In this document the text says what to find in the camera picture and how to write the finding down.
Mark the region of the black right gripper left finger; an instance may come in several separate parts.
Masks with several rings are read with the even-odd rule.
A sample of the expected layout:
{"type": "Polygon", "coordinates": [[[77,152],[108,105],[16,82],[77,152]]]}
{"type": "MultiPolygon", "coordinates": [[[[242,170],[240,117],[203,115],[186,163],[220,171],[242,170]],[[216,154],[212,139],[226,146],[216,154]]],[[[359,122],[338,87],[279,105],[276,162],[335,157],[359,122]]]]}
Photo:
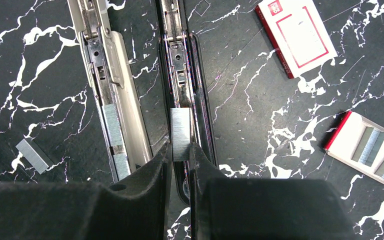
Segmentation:
{"type": "Polygon", "coordinates": [[[0,183],[0,240],[164,240],[172,146],[107,187],[0,183]]]}

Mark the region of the red white staple box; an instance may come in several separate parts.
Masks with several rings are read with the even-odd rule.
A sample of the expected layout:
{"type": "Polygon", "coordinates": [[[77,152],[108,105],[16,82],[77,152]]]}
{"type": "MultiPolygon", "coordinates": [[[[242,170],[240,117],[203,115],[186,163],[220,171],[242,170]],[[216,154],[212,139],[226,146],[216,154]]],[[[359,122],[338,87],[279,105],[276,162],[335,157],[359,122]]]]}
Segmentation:
{"type": "Polygon", "coordinates": [[[313,0],[263,0],[255,12],[289,79],[337,57],[313,0]]]}

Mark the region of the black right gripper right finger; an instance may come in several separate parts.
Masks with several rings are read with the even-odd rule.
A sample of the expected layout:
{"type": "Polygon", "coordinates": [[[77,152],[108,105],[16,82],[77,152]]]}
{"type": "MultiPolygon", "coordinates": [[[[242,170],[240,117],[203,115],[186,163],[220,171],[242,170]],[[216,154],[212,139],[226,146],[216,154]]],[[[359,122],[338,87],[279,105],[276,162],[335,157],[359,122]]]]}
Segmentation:
{"type": "Polygon", "coordinates": [[[319,179],[228,178],[189,147],[194,240],[355,240],[339,194],[319,179]]]}

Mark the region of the cardboard staple box tray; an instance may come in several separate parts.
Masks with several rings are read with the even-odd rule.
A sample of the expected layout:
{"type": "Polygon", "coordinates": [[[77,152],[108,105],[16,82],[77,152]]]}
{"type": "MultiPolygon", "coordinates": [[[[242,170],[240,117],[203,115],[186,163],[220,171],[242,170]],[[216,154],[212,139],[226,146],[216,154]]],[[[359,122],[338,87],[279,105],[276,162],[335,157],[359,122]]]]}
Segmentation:
{"type": "Polygon", "coordinates": [[[384,185],[384,127],[379,124],[347,111],[324,150],[334,159],[384,185]]]}

